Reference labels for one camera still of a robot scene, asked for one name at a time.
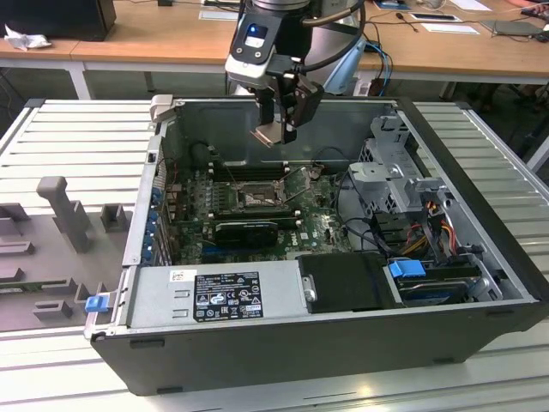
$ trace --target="blue latch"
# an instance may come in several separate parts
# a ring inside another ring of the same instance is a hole
[[[90,296],[86,300],[86,313],[109,312],[108,296]]]
[[[425,276],[425,269],[419,260],[395,260],[389,265],[393,277]]]

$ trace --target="motherboard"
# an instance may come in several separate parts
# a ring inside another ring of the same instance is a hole
[[[287,260],[352,250],[335,215],[334,174],[324,175],[313,165],[282,167],[280,173],[216,172],[196,170],[172,189],[176,264]]]

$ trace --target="power supply label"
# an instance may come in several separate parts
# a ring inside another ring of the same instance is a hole
[[[263,317],[259,272],[195,276],[197,322]]]

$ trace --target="motherboard chip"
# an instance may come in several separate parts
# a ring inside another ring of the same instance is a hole
[[[279,206],[284,202],[284,184],[247,183],[237,188],[238,201],[245,208]]]

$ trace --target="black plastic cover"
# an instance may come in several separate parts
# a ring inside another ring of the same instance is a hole
[[[395,307],[376,253],[328,253],[298,257],[302,277],[312,279],[317,300],[310,313],[375,311]]]

